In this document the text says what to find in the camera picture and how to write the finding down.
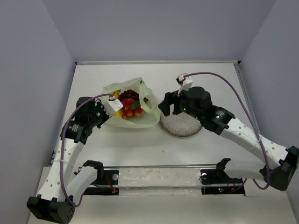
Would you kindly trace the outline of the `yellow fake banana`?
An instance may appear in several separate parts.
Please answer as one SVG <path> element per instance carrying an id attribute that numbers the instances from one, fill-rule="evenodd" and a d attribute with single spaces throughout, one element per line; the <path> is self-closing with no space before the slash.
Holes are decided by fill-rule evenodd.
<path id="1" fill-rule="evenodd" d="M 122 118 L 122 112 L 121 112 L 121 110 L 123 108 L 123 105 L 119 101 L 120 90 L 116 90 L 116 91 L 112 92 L 112 95 L 115 98 L 115 100 L 114 100 L 114 107 L 115 107 L 114 116 L 116 116 L 118 118 Z"/>

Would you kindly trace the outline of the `translucent yellowish plastic bag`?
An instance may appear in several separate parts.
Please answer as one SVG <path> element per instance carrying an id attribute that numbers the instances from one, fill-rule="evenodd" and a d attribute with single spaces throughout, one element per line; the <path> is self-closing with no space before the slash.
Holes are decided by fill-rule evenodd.
<path id="1" fill-rule="evenodd" d="M 156 125 L 161 116 L 161 112 L 157 106 L 158 100 L 152 89 L 147 87 L 141 77 L 133 78 L 122 83 L 107 85 L 103 88 L 102 93 L 114 93 L 115 91 L 119 91 L 119 93 L 122 94 L 127 90 L 133 90 L 139 94 L 142 112 L 140 115 L 128 119 L 123 119 L 114 115 L 105 123 L 105 125 L 121 128 L 150 128 Z"/>

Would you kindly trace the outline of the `red orange fake fruit bunch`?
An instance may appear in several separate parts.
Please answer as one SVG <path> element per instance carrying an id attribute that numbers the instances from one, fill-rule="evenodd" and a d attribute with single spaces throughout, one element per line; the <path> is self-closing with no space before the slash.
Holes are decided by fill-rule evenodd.
<path id="1" fill-rule="evenodd" d="M 123 104 L 123 108 L 121 112 L 122 112 L 123 119 L 132 118 L 134 116 L 140 117 L 143 113 L 143 109 L 141 108 L 141 104 L 139 100 L 126 98 L 122 101 L 122 104 Z"/>

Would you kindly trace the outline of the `dark red fake grapes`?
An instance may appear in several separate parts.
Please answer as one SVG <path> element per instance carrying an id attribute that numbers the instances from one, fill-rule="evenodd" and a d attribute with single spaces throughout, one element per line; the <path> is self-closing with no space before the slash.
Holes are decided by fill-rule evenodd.
<path id="1" fill-rule="evenodd" d="M 126 90 L 119 95 L 119 100 L 123 101 L 124 99 L 132 98 L 134 100 L 139 99 L 139 94 L 134 90 Z"/>

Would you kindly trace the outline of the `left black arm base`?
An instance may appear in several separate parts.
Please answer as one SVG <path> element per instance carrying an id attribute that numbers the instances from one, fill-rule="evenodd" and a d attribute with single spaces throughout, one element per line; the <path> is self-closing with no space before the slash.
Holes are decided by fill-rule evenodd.
<path id="1" fill-rule="evenodd" d="M 104 170 L 103 177 L 95 180 L 84 192 L 85 196 L 117 196 L 119 170 Z"/>

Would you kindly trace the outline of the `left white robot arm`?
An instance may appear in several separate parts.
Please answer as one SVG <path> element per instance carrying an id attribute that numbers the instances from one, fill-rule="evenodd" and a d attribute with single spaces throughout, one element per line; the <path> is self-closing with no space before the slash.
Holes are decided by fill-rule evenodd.
<path id="1" fill-rule="evenodd" d="M 103 180 L 103 164 L 88 160 L 71 179 L 76 160 L 93 128 L 100 128 L 122 108 L 111 94 L 102 102 L 99 96 L 80 97 L 76 109 L 64 124 L 56 155 L 46 180 L 36 196 L 29 197 L 27 208 L 37 218 L 57 224 L 68 224 L 80 206 L 84 191 Z"/>

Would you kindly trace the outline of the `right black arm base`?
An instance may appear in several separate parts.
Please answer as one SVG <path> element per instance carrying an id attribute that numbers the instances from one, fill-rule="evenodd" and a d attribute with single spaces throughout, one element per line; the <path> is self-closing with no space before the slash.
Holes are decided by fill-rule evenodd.
<path id="1" fill-rule="evenodd" d="M 202 195 L 245 195 L 243 179 L 230 178 L 223 170 L 201 169 Z"/>

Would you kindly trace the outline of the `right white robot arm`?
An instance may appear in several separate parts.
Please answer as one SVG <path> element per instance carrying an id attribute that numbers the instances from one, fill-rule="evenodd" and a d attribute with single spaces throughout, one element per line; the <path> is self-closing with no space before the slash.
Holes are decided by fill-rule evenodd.
<path id="1" fill-rule="evenodd" d="M 174 115 L 183 112 L 188 114 L 198 120 L 206 130 L 238 144 L 260 159 L 258 163 L 222 159 L 215 169 L 218 182 L 226 183 L 231 178 L 249 178 L 269 181 L 271 187 L 280 191 L 287 190 L 299 165 L 297 147 L 286 148 L 259 134 L 256 135 L 233 113 L 213 105 L 210 93 L 202 87 L 168 92 L 158 108 L 165 116 L 169 116 L 171 105 L 174 106 Z"/>

